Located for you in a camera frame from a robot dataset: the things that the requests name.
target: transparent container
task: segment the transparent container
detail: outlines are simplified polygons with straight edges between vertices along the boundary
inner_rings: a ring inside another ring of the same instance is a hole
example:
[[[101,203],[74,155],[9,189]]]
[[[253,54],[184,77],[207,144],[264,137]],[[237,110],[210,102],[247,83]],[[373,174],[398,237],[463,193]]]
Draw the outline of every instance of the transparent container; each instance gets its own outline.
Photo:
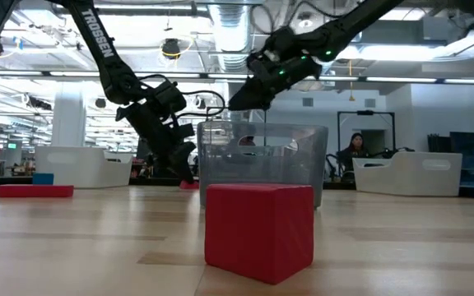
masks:
[[[197,127],[201,205],[221,183],[311,185],[321,206],[328,129],[275,123],[205,122]]]

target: dark hair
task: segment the dark hair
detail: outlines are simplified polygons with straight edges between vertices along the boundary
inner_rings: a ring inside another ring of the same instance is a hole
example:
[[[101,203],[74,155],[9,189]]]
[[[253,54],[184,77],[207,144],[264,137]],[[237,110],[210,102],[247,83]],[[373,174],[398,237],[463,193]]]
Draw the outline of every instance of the dark hair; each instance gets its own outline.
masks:
[[[359,132],[355,132],[351,136],[351,141],[349,142],[349,150],[354,150],[355,149],[354,145],[352,144],[352,141],[357,136],[361,138],[361,149],[363,150],[365,148],[365,141],[363,140],[363,135]]]

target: woman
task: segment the woman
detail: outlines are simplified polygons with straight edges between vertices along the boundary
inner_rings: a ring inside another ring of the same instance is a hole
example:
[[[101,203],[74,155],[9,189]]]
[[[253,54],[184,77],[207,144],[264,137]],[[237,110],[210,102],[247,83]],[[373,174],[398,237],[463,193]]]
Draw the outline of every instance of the woman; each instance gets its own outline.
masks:
[[[344,173],[350,172],[350,176],[348,176],[350,178],[353,178],[352,173],[354,172],[354,165],[352,163],[352,159],[355,157],[370,157],[369,152],[365,149],[365,146],[363,145],[363,136],[358,132],[352,135],[350,145],[337,154],[339,163],[343,164],[343,166],[345,167]]]

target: red cube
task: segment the red cube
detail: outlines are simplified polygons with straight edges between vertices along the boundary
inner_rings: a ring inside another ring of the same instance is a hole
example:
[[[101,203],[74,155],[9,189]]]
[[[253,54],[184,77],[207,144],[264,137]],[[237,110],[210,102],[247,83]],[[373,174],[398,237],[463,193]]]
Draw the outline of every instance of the red cube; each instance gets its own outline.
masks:
[[[278,284],[314,259],[314,190],[282,184],[207,188],[206,263]]]

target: ceiling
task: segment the ceiling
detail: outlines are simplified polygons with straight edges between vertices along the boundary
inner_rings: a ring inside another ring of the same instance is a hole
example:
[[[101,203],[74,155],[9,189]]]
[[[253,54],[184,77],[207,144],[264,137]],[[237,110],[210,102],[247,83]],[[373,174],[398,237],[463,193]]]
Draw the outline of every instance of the ceiling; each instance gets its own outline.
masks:
[[[191,7],[188,6],[190,1],[171,0],[172,3],[168,4],[169,2],[162,0],[95,1],[95,5],[100,6],[100,19],[105,29],[110,36],[114,37],[114,45],[118,53],[135,72],[228,72],[229,70],[225,68],[226,63],[235,62],[235,60],[242,62],[250,51],[263,46],[267,38],[264,33],[267,33],[270,27],[269,18],[263,9],[253,9],[252,15],[256,23],[254,27],[249,22],[251,6],[244,6],[243,17],[233,28],[234,34],[229,35],[228,31],[221,31],[221,28],[217,26],[218,19],[214,17],[214,11],[205,7],[207,2],[215,4],[222,2],[264,3],[272,14],[275,28],[285,25],[289,15],[295,13],[289,25],[298,34],[311,31],[328,21],[312,7],[305,5],[294,12],[294,4],[297,1],[291,0],[197,0],[197,16],[190,14]],[[356,1],[321,0],[313,1],[313,3],[327,12],[342,14],[351,9]],[[336,60],[327,65],[327,74],[474,77],[474,35],[464,35],[465,38],[460,40],[454,37],[461,35],[472,19],[469,15],[458,12],[452,7],[452,3],[447,0],[407,0],[382,18],[383,21],[400,21],[409,25],[419,24],[421,20],[423,23],[442,21],[447,26],[448,39],[457,41],[451,42],[454,45],[453,48],[437,45],[438,50],[447,51],[447,53],[444,52],[443,59],[437,62],[404,62],[399,61],[400,58],[397,58],[398,61],[375,61],[363,59],[362,56],[351,57],[343,52],[345,57],[352,59]],[[1,35],[4,52],[0,57],[0,71],[95,72],[98,69],[78,32],[72,18],[61,7],[52,6],[40,0],[23,0],[5,25]],[[239,48],[237,43],[242,36],[246,38],[243,41],[245,46]],[[182,54],[178,60],[164,58],[161,53],[160,47],[164,40],[171,38],[179,40]],[[388,38],[390,41],[387,45],[391,45],[393,38],[397,40],[398,36]],[[363,53],[362,50],[369,45],[361,42],[355,44],[355,49]],[[234,51],[227,53],[232,47],[235,48]],[[29,142],[27,147],[32,148],[34,144],[48,145],[52,131],[52,112],[27,107],[25,94],[41,99],[55,108],[56,91],[61,80],[62,77],[59,79],[56,77],[30,79],[19,75],[12,78],[0,77],[0,134],[2,135],[0,137],[17,139],[23,138],[22,135],[25,134]],[[188,82],[179,83],[179,88],[183,92],[214,90],[227,98],[227,86],[224,81],[186,81]],[[116,106],[107,104],[102,109],[95,106],[97,98],[105,97],[99,82],[96,79],[90,79],[82,83],[85,83],[89,114],[86,123],[87,144],[126,152],[136,150],[137,134],[134,130],[125,122],[114,121]],[[151,84],[156,86],[158,82],[153,81]],[[333,85],[324,85],[320,82],[305,82],[298,87],[301,90],[341,92],[349,89],[351,84],[336,82]],[[397,85],[355,83],[353,87],[360,90],[380,90],[381,95],[386,95]],[[207,106],[221,105],[211,95],[204,95],[202,98],[206,100]],[[199,111],[196,106],[198,98],[189,96],[187,101],[188,107],[185,111]],[[185,122],[192,123],[202,120],[202,118],[184,119]]]

